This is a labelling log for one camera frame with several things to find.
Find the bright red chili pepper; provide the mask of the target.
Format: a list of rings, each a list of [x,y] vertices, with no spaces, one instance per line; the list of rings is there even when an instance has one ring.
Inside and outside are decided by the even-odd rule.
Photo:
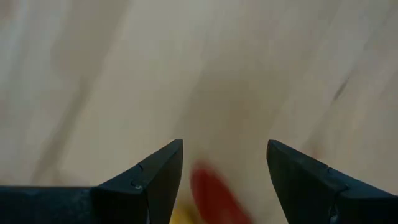
[[[206,224],[253,224],[251,217],[214,168],[195,163],[190,188],[199,215]]]

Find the yellow lemon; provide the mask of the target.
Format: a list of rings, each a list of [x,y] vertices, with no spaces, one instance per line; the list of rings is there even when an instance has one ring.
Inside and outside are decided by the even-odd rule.
[[[179,202],[174,206],[169,224],[203,224],[192,203]]]

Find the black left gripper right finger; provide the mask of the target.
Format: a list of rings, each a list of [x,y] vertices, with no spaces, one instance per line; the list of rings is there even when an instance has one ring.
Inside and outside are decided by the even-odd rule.
[[[347,186],[331,178],[329,166],[279,141],[267,143],[267,165],[288,224],[338,224],[335,205]]]

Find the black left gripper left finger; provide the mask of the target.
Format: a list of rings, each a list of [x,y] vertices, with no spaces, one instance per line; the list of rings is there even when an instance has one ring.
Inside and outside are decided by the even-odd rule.
[[[93,188],[100,224],[169,224],[182,176],[183,141],[173,140]]]

